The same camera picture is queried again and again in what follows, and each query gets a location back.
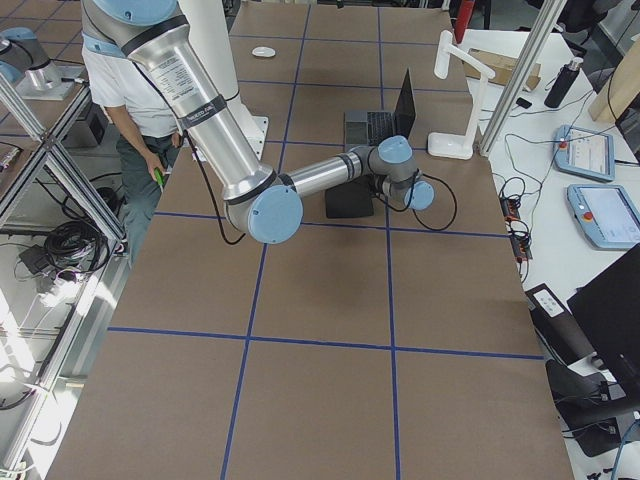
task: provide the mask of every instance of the tablet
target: tablet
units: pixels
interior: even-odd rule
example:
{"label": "tablet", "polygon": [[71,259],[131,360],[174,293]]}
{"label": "tablet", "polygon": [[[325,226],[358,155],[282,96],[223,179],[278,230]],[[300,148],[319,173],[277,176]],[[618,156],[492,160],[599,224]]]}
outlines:
{"label": "tablet", "polygon": [[628,250],[640,243],[640,214],[620,185],[569,185],[567,199],[597,248]]}
{"label": "tablet", "polygon": [[562,125],[555,140],[553,160],[558,170],[600,182],[613,181],[615,157],[611,135]]}

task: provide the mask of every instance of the person's arm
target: person's arm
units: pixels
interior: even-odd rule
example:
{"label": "person's arm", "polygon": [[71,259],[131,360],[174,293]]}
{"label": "person's arm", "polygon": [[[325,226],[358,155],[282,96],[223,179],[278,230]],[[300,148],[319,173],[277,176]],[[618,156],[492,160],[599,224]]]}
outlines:
{"label": "person's arm", "polygon": [[149,150],[144,143],[140,129],[131,119],[127,108],[121,105],[119,107],[105,107],[105,110],[122,136],[127,139],[131,146],[135,148],[147,162],[147,170],[151,178],[155,181],[154,170],[156,168],[164,175],[165,169],[160,158]]}

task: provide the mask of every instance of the blue joint cap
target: blue joint cap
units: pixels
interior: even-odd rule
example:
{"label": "blue joint cap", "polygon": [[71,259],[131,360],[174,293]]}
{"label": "blue joint cap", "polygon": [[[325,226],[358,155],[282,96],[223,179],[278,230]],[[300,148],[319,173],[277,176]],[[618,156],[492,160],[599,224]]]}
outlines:
{"label": "blue joint cap", "polygon": [[82,38],[84,40],[84,46],[94,53],[97,53],[99,55],[107,55],[109,57],[127,58],[124,56],[124,53],[122,53],[122,50],[120,50],[120,47],[118,47],[114,43],[109,43],[98,38],[93,38],[84,32],[82,32]]}
{"label": "blue joint cap", "polygon": [[411,189],[407,190],[404,196],[404,204],[408,204],[409,208],[413,210],[424,210],[433,203],[435,196],[433,187],[424,180],[420,180],[413,187],[413,195],[411,194]]}
{"label": "blue joint cap", "polygon": [[7,28],[0,33],[9,40],[36,40],[36,34],[26,27]]}
{"label": "blue joint cap", "polygon": [[104,13],[127,25],[155,25],[171,16],[177,0],[94,0]]}
{"label": "blue joint cap", "polygon": [[262,243],[281,243],[300,227],[302,200],[290,187],[267,188],[251,204],[249,234]]}
{"label": "blue joint cap", "polygon": [[22,73],[13,65],[0,61],[0,75],[7,79],[10,84],[15,84],[22,80]]}
{"label": "blue joint cap", "polygon": [[378,146],[378,155],[386,163],[404,163],[413,156],[413,150],[406,138],[396,135],[384,140]]}

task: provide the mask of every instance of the gray pants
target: gray pants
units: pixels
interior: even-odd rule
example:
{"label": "gray pants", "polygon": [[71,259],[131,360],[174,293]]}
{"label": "gray pants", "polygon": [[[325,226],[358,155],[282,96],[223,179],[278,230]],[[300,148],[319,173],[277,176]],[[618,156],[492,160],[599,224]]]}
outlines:
{"label": "gray pants", "polygon": [[[179,149],[171,144],[171,135],[162,138],[146,136],[142,138],[149,150],[160,157],[165,168],[173,167]],[[147,162],[142,155],[123,136],[118,139],[116,150],[120,154],[122,163],[122,187],[126,200],[124,226],[129,243],[129,259],[133,264],[160,200],[160,187],[149,175]]]}

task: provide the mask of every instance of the person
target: person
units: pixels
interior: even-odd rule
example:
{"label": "person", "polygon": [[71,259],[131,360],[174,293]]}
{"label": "person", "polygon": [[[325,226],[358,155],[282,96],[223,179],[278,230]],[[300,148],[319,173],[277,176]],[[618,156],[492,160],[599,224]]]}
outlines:
{"label": "person", "polygon": [[160,200],[155,171],[166,178],[181,137],[164,99],[131,61],[100,55],[86,46],[82,56],[93,102],[104,108],[120,132],[116,150],[122,164],[124,226],[133,264]]}

